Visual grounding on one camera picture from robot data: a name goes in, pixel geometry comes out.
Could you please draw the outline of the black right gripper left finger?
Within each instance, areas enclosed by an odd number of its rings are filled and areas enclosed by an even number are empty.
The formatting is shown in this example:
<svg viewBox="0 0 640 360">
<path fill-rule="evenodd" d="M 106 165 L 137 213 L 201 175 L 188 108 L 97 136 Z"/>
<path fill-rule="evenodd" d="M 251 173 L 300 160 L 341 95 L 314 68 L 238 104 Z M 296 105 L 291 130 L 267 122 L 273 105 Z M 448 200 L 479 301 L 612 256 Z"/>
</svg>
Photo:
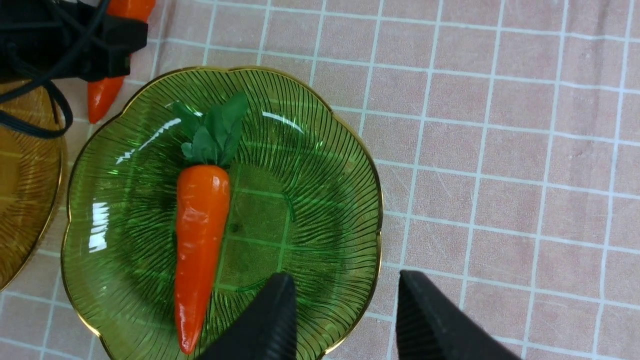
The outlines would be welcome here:
<svg viewBox="0 0 640 360">
<path fill-rule="evenodd" d="M 244 312 L 199 356 L 201 360 L 295 360 L 297 289 L 276 272 Z"/>
</svg>

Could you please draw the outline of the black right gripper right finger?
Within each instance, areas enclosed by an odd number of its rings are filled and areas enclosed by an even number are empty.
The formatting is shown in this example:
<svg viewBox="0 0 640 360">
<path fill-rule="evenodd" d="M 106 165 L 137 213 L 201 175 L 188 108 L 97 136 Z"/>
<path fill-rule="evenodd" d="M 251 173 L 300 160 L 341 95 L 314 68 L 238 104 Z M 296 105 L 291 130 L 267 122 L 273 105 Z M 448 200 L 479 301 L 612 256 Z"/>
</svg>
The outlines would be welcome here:
<svg viewBox="0 0 640 360">
<path fill-rule="evenodd" d="M 518 360 L 420 271 L 398 279 L 395 339 L 400 360 Z"/>
</svg>

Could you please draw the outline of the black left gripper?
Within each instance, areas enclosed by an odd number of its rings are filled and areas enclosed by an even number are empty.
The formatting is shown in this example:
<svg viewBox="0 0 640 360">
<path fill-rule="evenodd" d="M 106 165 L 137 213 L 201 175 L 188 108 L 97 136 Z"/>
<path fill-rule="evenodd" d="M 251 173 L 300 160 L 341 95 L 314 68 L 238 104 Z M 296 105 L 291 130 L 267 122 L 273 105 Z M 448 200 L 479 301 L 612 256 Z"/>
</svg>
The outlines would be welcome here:
<svg viewBox="0 0 640 360">
<path fill-rule="evenodd" d="M 1 82 L 37 79 L 54 68 L 90 28 L 98 7 L 80 0 L 1 2 Z M 147 22 L 103 14 L 55 79 L 100 81 L 130 74 L 130 57 L 147 45 Z"/>
</svg>

